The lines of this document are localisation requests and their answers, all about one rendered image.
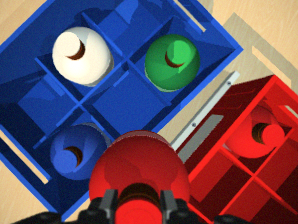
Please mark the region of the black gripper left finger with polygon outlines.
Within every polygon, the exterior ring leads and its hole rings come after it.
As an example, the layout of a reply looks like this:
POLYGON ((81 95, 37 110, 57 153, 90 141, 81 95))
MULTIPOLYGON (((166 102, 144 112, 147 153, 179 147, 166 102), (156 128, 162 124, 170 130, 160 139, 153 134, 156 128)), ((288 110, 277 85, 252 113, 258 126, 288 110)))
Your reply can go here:
POLYGON ((106 189, 103 197, 92 199, 88 209, 79 212, 77 220, 62 222, 60 213, 44 211, 11 224, 115 224, 117 203, 118 189, 106 189))

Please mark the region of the red plastic crate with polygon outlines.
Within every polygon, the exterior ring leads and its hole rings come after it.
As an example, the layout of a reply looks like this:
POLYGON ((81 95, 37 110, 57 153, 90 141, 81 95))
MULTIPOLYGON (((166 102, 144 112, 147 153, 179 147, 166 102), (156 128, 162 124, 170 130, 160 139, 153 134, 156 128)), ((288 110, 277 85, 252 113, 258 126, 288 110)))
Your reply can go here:
POLYGON ((298 114, 298 95, 275 74, 231 85, 176 150, 199 222, 231 214, 253 224, 298 224, 298 118, 285 106, 298 114), (265 156, 246 158, 222 145, 256 105, 275 115, 285 137, 265 156))

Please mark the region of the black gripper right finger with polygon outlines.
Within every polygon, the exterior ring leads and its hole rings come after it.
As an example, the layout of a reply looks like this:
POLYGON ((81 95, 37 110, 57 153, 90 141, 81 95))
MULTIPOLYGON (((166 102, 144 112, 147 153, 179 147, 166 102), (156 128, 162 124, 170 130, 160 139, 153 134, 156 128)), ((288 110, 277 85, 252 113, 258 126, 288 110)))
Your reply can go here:
MULTIPOLYGON (((185 200, 174 198, 172 190, 160 190, 160 206, 162 224, 207 224, 198 221, 197 214, 189 210, 185 200)), ((231 214, 224 214, 215 216, 213 224, 253 223, 231 214)))

